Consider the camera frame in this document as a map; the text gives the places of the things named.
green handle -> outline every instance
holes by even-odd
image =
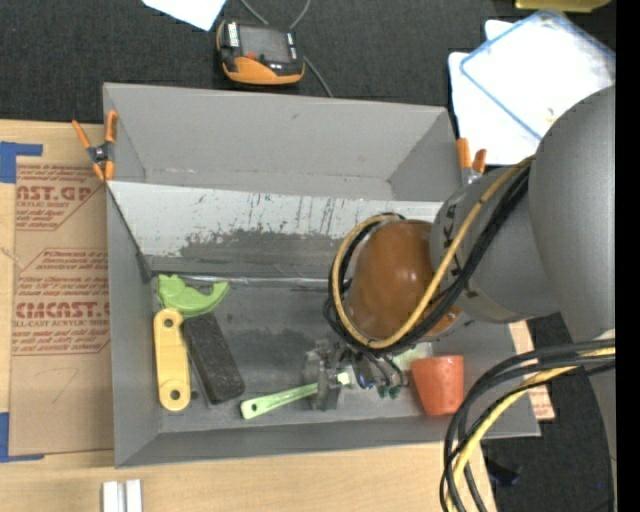
[[[343,385],[347,385],[351,382],[347,372],[339,373],[338,381]],[[242,412],[242,417],[245,420],[249,420],[266,412],[273,411],[283,405],[314,395],[317,392],[318,383],[313,382],[311,384],[288,389],[286,391],[279,391],[278,393],[273,393],[271,395],[253,398],[251,400],[244,400],[240,403],[240,411]]]

orange device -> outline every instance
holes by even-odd
[[[304,59],[292,32],[223,20],[216,49],[224,74],[239,84],[290,85],[304,75]]]

yellow cable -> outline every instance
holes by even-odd
[[[334,303],[336,305],[336,312],[337,312],[338,316],[340,317],[340,320],[341,320],[342,324],[344,325],[344,327],[349,332],[349,334],[351,334],[351,336],[356,341],[358,341],[359,343],[361,343],[361,344],[363,344],[363,345],[365,345],[365,346],[367,346],[369,348],[373,348],[373,349],[387,348],[387,347],[393,345],[394,343],[396,343],[398,340],[400,340],[400,338],[402,338],[405,334],[407,334],[414,327],[414,325],[418,322],[418,320],[420,319],[420,316],[424,313],[424,310],[428,307],[429,303],[433,299],[433,296],[435,295],[435,293],[436,293],[436,291],[438,289],[438,286],[440,285],[440,281],[442,281],[442,278],[444,277],[444,275],[445,275],[445,273],[447,271],[447,268],[449,267],[449,264],[451,263],[451,260],[454,258],[455,253],[458,250],[458,247],[462,243],[462,239],[467,234],[467,231],[471,227],[471,223],[479,215],[479,213],[482,210],[482,208],[484,207],[485,203],[498,191],[498,189],[509,178],[514,176],[521,169],[525,168],[532,161],[533,161],[533,157],[529,157],[529,158],[525,158],[524,160],[522,160],[519,164],[514,165],[507,172],[505,172],[502,176],[500,176],[496,181],[494,181],[491,184],[491,186],[484,192],[482,197],[473,206],[473,208],[469,211],[469,214],[466,216],[466,218],[462,222],[460,228],[458,229],[458,233],[454,237],[454,239],[453,239],[453,241],[451,243],[451,246],[449,247],[449,249],[445,253],[444,257],[442,258],[442,261],[440,262],[440,265],[438,266],[438,270],[434,274],[433,279],[431,280],[431,283],[429,283],[429,286],[427,287],[427,290],[425,291],[424,295],[422,296],[422,299],[418,303],[418,306],[416,307],[416,309],[413,311],[413,313],[408,318],[408,320],[402,325],[402,327],[400,327],[400,329],[398,329],[394,334],[392,334],[388,338],[385,338],[385,339],[382,339],[382,340],[376,340],[376,339],[372,339],[372,338],[368,338],[367,336],[364,336],[353,325],[353,323],[351,322],[351,319],[349,318],[349,316],[347,315],[346,311],[344,310],[344,305],[342,304],[342,297],[340,297],[340,287],[339,287],[339,282],[338,281],[339,281],[340,265],[342,263],[342,259],[344,257],[345,252],[347,251],[347,248],[349,247],[349,245],[353,241],[353,239],[358,235],[358,233],[360,232],[361,229],[363,229],[366,226],[369,226],[370,224],[373,224],[374,222],[379,222],[380,220],[384,220],[386,218],[386,216],[373,217],[373,218],[369,219],[368,221],[365,221],[365,222],[361,223],[360,225],[356,226],[353,230],[351,230],[349,232],[349,234],[347,235],[347,237],[343,240],[343,242],[340,245],[340,247],[338,248],[338,253],[337,253],[336,258],[334,260],[334,264],[333,264],[333,268],[332,268],[332,274],[331,274],[332,281],[333,281],[333,284],[332,284],[332,295],[333,295],[333,301],[334,301]]]
[[[615,355],[616,349],[615,347],[604,348],[601,350],[594,350],[592,352],[587,352],[583,354],[581,357],[593,357],[593,356],[607,356],[607,355]],[[506,411],[514,402],[516,402],[522,395],[524,395],[528,391],[528,387],[534,384],[544,384],[548,382],[558,375],[563,373],[567,373],[570,370],[573,370],[576,366],[565,366],[562,368],[551,368],[549,370],[542,370],[531,377],[528,377],[524,382],[522,382],[519,386],[515,388],[515,394],[510,395],[503,402],[501,402],[491,413],[484,419],[484,421],[479,425],[478,429],[473,433],[473,435],[469,438],[469,441],[465,445],[465,447],[460,451],[458,457],[456,458],[454,468],[453,468],[453,479],[456,485],[460,483],[462,479],[462,475],[464,473],[464,468],[469,462],[471,458],[471,454],[473,450],[476,448],[480,440],[484,437],[487,431],[491,428],[491,426],[496,422],[496,420],[502,415],[504,411]],[[451,496],[449,491],[447,490],[446,495],[447,500],[447,509],[455,510],[453,508],[453,502],[451,500]]]

black floor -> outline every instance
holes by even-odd
[[[250,3],[272,24],[288,26],[305,0]],[[448,55],[479,46],[486,20],[532,12],[508,0],[315,0],[296,33],[335,97],[449,106]],[[238,0],[227,2],[224,15],[252,19]],[[616,50],[615,0],[569,17]],[[229,87],[211,33],[140,0],[0,2],[0,118],[102,122],[106,81]],[[313,74],[288,92],[327,95]],[[558,315],[530,327],[537,346],[570,342]],[[557,418],[542,426],[541,438],[484,445],[491,458],[522,468],[515,485],[496,487],[499,510],[608,510],[609,454],[588,380],[552,384],[551,399]]]

black sponge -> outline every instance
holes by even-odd
[[[213,404],[244,393],[245,385],[213,312],[184,322],[185,340]]]

